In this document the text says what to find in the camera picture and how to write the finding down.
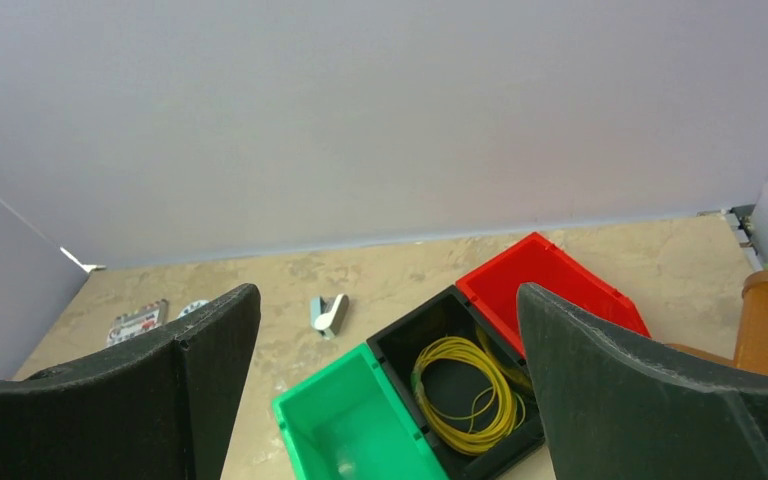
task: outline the yellow cable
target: yellow cable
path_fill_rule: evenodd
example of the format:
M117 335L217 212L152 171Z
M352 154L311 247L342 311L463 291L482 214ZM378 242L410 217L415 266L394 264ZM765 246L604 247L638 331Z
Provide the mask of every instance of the yellow cable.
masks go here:
M431 363L444 359L471 365L480 370L490 381L490 387L479 393L472 401L472 413L469 415L463 417L447 415L432 405L425 396L422 385L423 370ZM419 408L428 419L431 428L450 447L464 455L478 456L490 450L496 443L510 435L525 419L525 402L522 397L511 390L505 375L490 357L463 337L444 337L425 347L416 359L411 373L411 382L414 384L414 396ZM478 401L487 394L490 394L490 399L476 411ZM499 407L496 416L487 427L474 430L475 419L494 403ZM458 430L446 423L444 419L469 420L469 430L466 432Z
M522 370L511 366L506 366L500 362L499 359L493 355L493 350L490 348L490 337L488 337L487 332L485 332L484 329L478 325L475 326L475 336L478 337L478 343L481 345L484 353L490 357L490 360L493 360L493 364L499 367L499 370L501 370L502 373L508 377L508 380L513 382L514 385L520 387L527 394L534 396L534 386L531 384L531 379L528 378L528 375L526 375Z

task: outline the storage bin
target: storage bin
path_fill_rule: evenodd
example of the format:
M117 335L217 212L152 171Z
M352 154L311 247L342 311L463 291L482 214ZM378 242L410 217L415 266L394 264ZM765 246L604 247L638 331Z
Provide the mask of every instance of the storage bin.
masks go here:
M609 322L651 338L634 303L578 264L555 244L532 233L455 282L458 289L525 355L516 293L534 282Z
M283 393L272 408L299 479L446 478L367 345Z
M506 375L514 378L508 382L511 387L526 400L526 417L522 425L477 457L458 453L431 430L411 390L410 375L420 351L431 342L452 335L485 346L485 352L496 359ZM496 478L543 443L543 426L533 392L528 388L530 380L525 360L454 286L373 335L367 343L450 478ZM475 367L449 360L429 365L422 374L422 382L431 403L451 416L469 415L475 397L490 386ZM477 427L483 428L495 413L496 408L492 408L482 414ZM467 421L450 424L461 430L468 427Z

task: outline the floor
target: floor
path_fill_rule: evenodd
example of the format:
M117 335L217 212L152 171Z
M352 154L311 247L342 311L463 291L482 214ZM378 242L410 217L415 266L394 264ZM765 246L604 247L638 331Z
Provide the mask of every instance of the floor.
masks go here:
M721 216L543 232L630 297L653 338L730 355L740 290L753 269ZM270 402L523 235L93 272L16 378L98 351L113 319L165 298L170 317L240 283L262 293L263 319L223 478L293 478ZM323 340L309 301L347 293L343 331ZM544 447L504 479L552 479Z

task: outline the black bin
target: black bin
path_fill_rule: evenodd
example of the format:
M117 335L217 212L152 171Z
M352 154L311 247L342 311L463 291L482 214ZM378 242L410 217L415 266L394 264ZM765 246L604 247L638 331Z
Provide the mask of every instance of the black bin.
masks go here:
M482 347L508 373L517 378L520 378L519 375L528 378L525 359L504 342L478 309L470 305L454 286L376 333L367 343L449 476L465 480L491 480L543 444L543 425L533 393L518 382L509 381L509 385L525 400L525 421L486 453L478 457L463 455L431 430L413 397L410 374L423 348L438 338L455 335ZM422 381L431 403L453 416L469 415L475 397L490 386L476 368L449 360L429 365L423 372ZM485 426L495 413L494 407L478 417L478 428ZM465 430L467 423L452 425Z

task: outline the wooden chair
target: wooden chair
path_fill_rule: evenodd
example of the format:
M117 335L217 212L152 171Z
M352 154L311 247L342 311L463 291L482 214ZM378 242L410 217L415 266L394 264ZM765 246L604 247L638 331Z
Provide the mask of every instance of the wooden chair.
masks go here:
M667 345L721 365L768 375L768 270L749 275L743 283L743 311L734 358L721 357L687 345Z

